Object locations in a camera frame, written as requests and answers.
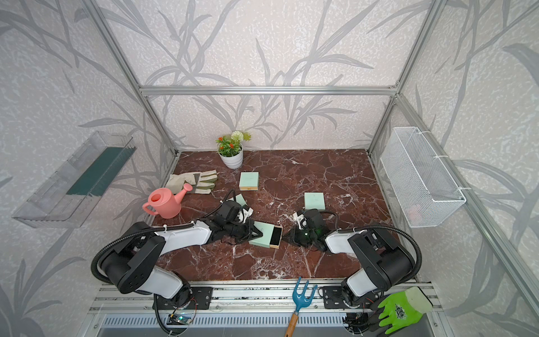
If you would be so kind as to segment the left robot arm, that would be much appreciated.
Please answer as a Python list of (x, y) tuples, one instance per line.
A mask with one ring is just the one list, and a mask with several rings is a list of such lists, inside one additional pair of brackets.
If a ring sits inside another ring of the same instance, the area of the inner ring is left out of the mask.
[(152, 227), (133, 224), (119, 239), (107, 244), (93, 258), (91, 272), (101, 282), (113, 284), (120, 293), (151, 293), (176, 308), (194, 298), (188, 282), (157, 265), (172, 251), (212, 244), (230, 237), (241, 244), (263, 236), (251, 219), (253, 210), (233, 200), (188, 224)]

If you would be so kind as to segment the pink watering can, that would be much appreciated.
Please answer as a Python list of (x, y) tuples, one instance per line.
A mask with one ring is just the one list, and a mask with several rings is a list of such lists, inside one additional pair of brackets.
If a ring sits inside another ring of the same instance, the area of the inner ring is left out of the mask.
[(152, 216), (161, 216), (165, 219), (176, 217), (182, 209), (181, 202), (187, 192), (193, 190), (189, 183), (185, 183), (182, 190), (174, 195), (168, 188), (160, 188), (150, 194), (143, 210)]

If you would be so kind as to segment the mint drawer jewelry box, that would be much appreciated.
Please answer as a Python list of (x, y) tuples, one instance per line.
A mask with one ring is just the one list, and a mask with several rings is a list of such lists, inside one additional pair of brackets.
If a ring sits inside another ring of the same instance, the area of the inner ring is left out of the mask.
[(261, 231), (262, 237), (250, 240), (249, 244), (263, 248), (279, 249), (283, 234), (282, 226), (258, 221), (254, 223), (254, 226)]

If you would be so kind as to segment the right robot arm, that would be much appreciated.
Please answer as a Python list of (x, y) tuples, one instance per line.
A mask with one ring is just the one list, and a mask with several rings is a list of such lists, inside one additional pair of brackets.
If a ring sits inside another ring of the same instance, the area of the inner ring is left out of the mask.
[(408, 233), (373, 222), (360, 229), (341, 229), (332, 211), (301, 210), (283, 240), (330, 254), (354, 254), (360, 269), (338, 286), (324, 286), (325, 309), (370, 308), (393, 286), (413, 279), (422, 266), (418, 243)]

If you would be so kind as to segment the potted plant white pot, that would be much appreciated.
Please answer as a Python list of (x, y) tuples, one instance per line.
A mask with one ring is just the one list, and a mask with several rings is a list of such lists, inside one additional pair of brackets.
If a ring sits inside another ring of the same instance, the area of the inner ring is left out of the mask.
[(251, 134), (242, 131), (233, 131), (216, 140), (218, 154), (229, 169), (239, 169), (243, 164), (244, 150), (242, 143), (250, 141)]

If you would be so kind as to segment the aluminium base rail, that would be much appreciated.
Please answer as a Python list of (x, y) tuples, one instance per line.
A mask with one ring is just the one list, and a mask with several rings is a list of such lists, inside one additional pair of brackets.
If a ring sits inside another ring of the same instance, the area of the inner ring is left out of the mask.
[[(371, 310), (380, 294), (369, 292), (364, 304), (349, 307), (341, 298), (337, 279), (304, 279), (312, 304), (300, 311), (298, 327), (344, 327), (349, 316)], [(217, 327), (286, 327), (296, 304), (294, 279), (192, 282), (192, 298), (175, 309), (167, 300), (151, 295), (121, 294), (113, 286), (98, 291), (80, 335), (95, 336), (105, 328), (157, 328), (156, 314), (167, 322), (170, 315), (189, 320), (191, 329)]]

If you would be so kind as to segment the clear plastic wall shelf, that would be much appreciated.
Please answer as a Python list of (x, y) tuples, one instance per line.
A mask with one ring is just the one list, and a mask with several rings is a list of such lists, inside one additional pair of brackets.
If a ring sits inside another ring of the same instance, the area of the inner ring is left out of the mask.
[(133, 137), (94, 132), (12, 215), (33, 228), (78, 228), (136, 151)]

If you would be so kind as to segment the green work glove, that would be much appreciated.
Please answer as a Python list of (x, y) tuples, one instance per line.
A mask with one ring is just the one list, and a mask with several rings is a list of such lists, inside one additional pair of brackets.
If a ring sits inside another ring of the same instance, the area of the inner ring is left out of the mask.
[(384, 296), (371, 304), (369, 331), (378, 336), (390, 336), (396, 331), (418, 323), (433, 304), (423, 291), (414, 286), (402, 292)]

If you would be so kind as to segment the beige gardening gloves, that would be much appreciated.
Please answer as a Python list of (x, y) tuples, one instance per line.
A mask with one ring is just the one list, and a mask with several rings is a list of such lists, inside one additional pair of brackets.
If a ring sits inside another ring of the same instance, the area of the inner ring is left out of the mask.
[(207, 195), (212, 192), (218, 179), (217, 171), (187, 172), (183, 174), (171, 174), (165, 187), (170, 189), (174, 195), (178, 194), (185, 183), (190, 184), (193, 190), (192, 194)]

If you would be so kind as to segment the blue hand rake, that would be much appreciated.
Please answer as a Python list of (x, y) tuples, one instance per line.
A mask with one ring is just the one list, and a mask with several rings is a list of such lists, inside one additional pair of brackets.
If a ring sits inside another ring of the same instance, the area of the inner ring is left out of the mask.
[(287, 327), (287, 330), (286, 330), (286, 333), (285, 333), (285, 337), (292, 337), (294, 331), (295, 331), (295, 328), (296, 328), (296, 325), (298, 323), (298, 320), (299, 320), (299, 312), (302, 308), (308, 308), (312, 301), (313, 301), (313, 298), (315, 297), (316, 293), (317, 293), (317, 289), (318, 289), (318, 286), (315, 285), (314, 288), (312, 289), (312, 292), (309, 296), (306, 296), (306, 291), (308, 289), (308, 286), (309, 286), (309, 281), (307, 281), (305, 283), (305, 286), (302, 290), (302, 292), (300, 293), (299, 292), (299, 286), (300, 286), (300, 283), (301, 283), (301, 280), (302, 278), (299, 277), (297, 282), (296, 282), (296, 286), (293, 290), (293, 295), (292, 295), (292, 299), (293, 299), (293, 302), (295, 303), (296, 305), (296, 309), (294, 310), (292, 316), (291, 316), (291, 319), (290, 319), (290, 322), (289, 322), (289, 325)]

